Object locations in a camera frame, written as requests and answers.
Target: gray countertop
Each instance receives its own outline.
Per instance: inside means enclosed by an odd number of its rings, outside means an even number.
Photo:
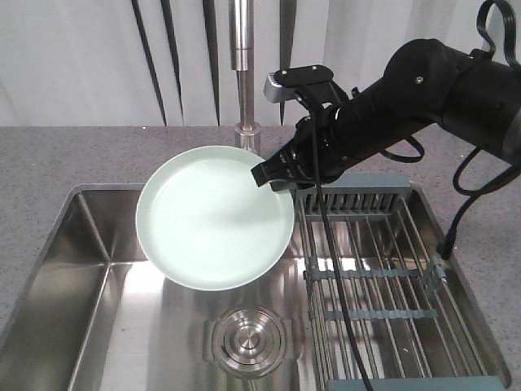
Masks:
[[[261,133],[270,156],[292,128]],[[401,171],[416,182],[444,231],[465,197],[452,175],[471,146],[436,126],[418,134],[427,150],[415,165],[375,156],[352,170]],[[0,130],[0,344],[32,282],[68,193],[82,183],[143,183],[166,160],[203,145],[233,145],[231,128],[3,128]],[[464,184],[478,186],[505,167],[484,154]],[[465,215],[455,256],[521,391],[521,180],[486,195]]]

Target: ceramic plate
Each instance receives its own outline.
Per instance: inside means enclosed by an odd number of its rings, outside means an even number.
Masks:
[[[242,149],[192,149],[149,179],[136,211],[147,258],[172,281],[204,291],[236,288],[281,257],[294,224],[289,191],[257,187],[263,161]]]

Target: faucet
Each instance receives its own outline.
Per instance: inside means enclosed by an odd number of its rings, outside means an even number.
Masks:
[[[253,1],[230,0],[231,68],[237,72],[240,121],[235,125],[235,146],[258,154],[259,131],[254,121],[253,81]]]

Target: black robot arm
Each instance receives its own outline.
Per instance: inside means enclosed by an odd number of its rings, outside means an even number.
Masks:
[[[292,140],[252,170],[258,186],[312,186],[313,131],[322,182],[432,123],[513,165],[521,161],[521,76],[492,61],[490,51],[468,55],[435,39],[411,41],[381,79],[354,89],[352,99],[332,77],[320,65],[270,75],[268,100],[297,99],[309,116],[296,124]]]

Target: sink drain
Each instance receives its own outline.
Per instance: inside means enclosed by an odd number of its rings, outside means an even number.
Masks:
[[[273,312],[264,308],[233,310],[215,326],[212,350],[226,371],[257,378],[281,362],[285,337],[284,326]]]

